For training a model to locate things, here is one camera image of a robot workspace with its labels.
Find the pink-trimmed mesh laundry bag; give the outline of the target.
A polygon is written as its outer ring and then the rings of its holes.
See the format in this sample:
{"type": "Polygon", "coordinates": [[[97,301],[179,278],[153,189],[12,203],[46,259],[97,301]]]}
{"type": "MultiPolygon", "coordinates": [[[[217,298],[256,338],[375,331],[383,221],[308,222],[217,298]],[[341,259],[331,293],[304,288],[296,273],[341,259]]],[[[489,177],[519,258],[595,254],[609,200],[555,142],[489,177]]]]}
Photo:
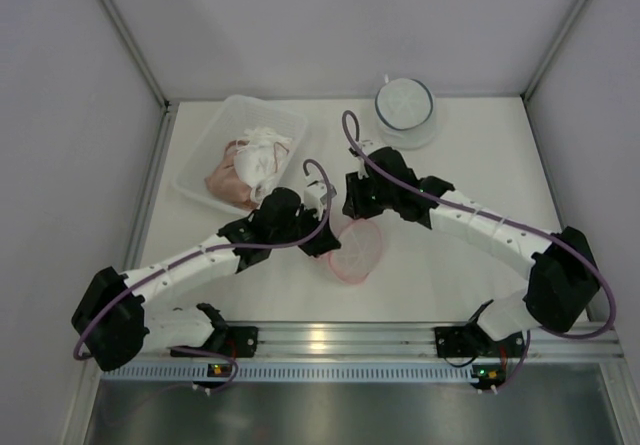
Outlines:
{"type": "Polygon", "coordinates": [[[384,250],[379,227],[369,220],[353,220],[338,233],[339,249],[327,254],[327,265],[337,280],[349,285],[364,282],[377,267],[384,250]]]}

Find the blue-trimmed mesh laundry bag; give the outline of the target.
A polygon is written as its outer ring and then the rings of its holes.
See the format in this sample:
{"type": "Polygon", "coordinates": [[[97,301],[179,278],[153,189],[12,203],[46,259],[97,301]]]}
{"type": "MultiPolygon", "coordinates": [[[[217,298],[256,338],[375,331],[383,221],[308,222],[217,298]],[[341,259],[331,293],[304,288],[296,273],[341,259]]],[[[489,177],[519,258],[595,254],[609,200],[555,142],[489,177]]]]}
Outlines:
{"type": "Polygon", "coordinates": [[[437,132],[434,96],[419,80],[386,76],[374,109],[381,139],[394,148],[419,149],[437,132]]]}

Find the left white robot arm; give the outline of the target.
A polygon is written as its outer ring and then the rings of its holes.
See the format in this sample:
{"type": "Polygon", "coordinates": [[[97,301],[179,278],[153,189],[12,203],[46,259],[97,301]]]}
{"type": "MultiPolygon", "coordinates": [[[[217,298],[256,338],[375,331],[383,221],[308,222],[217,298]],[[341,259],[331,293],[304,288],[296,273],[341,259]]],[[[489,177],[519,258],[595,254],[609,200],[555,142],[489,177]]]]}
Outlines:
{"type": "Polygon", "coordinates": [[[303,194],[278,187],[248,216],[183,253],[125,272],[97,272],[71,319],[80,336],[75,358],[110,372],[140,354],[228,352],[231,328],[221,312],[208,303],[180,307],[178,298],[258,265],[276,249],[295,247],[314,258],[339,249],[329,224],[335,195],[320,181],[303,194]]]}

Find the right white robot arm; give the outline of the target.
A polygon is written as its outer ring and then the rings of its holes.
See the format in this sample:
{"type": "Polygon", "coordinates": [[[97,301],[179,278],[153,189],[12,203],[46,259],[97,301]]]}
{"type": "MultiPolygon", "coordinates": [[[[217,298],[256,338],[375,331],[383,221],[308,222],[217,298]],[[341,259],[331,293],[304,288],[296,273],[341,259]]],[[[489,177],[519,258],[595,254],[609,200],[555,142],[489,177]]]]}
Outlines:
{"type": "Polygon", "coordinates": [[[403,220],[465,241],[515,271],[525,289],[484,302],[462,326],[452,326],[461,355],[485,356],[500,341],[543,328],[564,334],[600,289],[586,236],[572,227],[559,233],[522,230],[482,207],[453,184],[419,178],[402,154],[371,140],[351,154],[360,168],[346,175],[344,215],[369,219],[392,210],[403,220]]]}

